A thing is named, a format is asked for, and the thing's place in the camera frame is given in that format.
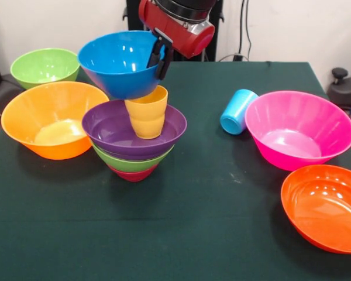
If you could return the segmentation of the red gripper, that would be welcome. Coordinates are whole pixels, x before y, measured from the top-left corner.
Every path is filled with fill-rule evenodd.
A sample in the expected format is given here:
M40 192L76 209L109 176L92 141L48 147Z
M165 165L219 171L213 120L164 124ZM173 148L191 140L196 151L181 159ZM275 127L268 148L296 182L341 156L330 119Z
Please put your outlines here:
M152 47L147 68L157 65L156 78L163 80L174 49L190 59L199 55L211 42L215 27L209 13L215 1L140 1L139 18L151 31L157 29L173 42L166 46L157 39Z

